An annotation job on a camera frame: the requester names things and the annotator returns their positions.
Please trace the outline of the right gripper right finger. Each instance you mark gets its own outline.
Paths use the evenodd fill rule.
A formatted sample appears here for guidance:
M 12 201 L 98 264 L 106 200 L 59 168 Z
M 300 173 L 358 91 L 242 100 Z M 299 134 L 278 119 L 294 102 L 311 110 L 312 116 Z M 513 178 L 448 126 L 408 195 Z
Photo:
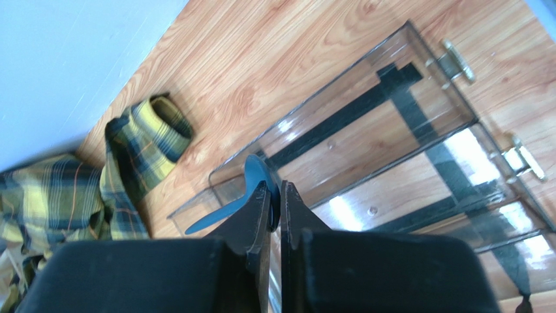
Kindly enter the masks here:
M 337 231 L 281 185 L 283 312 L 498 312 L 480 260 L 444 235 Z

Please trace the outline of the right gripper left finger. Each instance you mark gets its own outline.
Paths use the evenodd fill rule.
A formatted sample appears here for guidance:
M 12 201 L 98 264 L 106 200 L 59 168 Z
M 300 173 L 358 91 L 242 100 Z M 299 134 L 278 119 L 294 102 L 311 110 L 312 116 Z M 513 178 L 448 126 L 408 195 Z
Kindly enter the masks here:
M 265 182 L 202 238 L 78 241 L 57 248 L 19 312 L 265 312 Z

